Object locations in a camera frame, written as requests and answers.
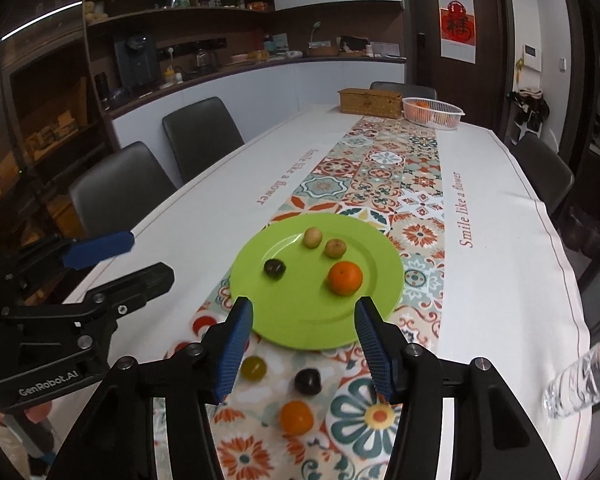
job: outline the dining table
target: dining table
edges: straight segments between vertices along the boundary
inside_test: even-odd
[[[549,419],[542,391],[589,350],[574,273],[560,238],[514,157],[490,130],[455,130],[316,106],[246,143],[185,184],[134,229],[132,251],[101,262],[67,298],[164,262],[171,290],[121,318],[109,363],[169,358],[221,322],[232,306],[230,269],[262,229],[298,215],[346,215],[387,236],[404,285],[387,320],[441,359],[486,357],[538,430],[561,478],[577,480],[590,409]],[[254,306],[257,316],[257,304]],[[230,480],[382,479],[400,406],[382,402],[359,343],[300,351],[251,333],[247,356],[267,373],[238,374],[233,392],[207,409],[224,477]],[[304,398],[314,425],[286,434],[278,413],[297,399],[302,368],[322,391]],[[96,386],[54,401],[63,439]],[[164,401],[154,400],[158,476],[170,478]],[[438,479],[450,477],[454,402],[443,404]]]

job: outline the table runner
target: table runner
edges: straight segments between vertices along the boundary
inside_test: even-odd
[[[360,119],[295,189],[270,223],[299,214],[332,212],[376,227],[392,241],[404,266],[402,299],[388,320],[406,340],[435,352],[442,316],[444,214],[435,131],[405,120]],[[176,341],[168,356],[202,339],[231,309],[225,274],[190,322],[189,341]],[[240,375],[221,406],[209,406],[211,430],[225,478],[338,480],[383,478],[393,447],[400,406],[376,396],[364,355],[355,343],[321,352],[282,348],[252,333],[245,356],[267,363],[258,383]],[[322,391],[303,397],[293,390],[302,368],[318,368]],[[314,413],[303,436],[283,434],[280,408],[302,399]],[[154,440],[158,476],[168,466],[164,401],[155,401]]]

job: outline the dark purple fruit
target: dark purple fruit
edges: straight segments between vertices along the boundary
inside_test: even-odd
[[[286,265],[275,258],[264,262],[264,272],[267,276],[270,276],[271,278],[282,278],[282,275],[285,273],[285,270]]]
[[[317,395],[322,391],[320,372],[315,368],[305,368],[296,374],[294,380],[296,390],[303,395]]]

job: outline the brown tissue box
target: brown tissue box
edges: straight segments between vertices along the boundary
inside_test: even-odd
[[[398,119],[402,116],[402,94],[388,90],[345,88],[340,94],[340,112]]]

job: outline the red chinese character poster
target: red chinese character poster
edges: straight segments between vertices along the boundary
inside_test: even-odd
[[[440,56],[475,64],[473,0],[438,0]]]

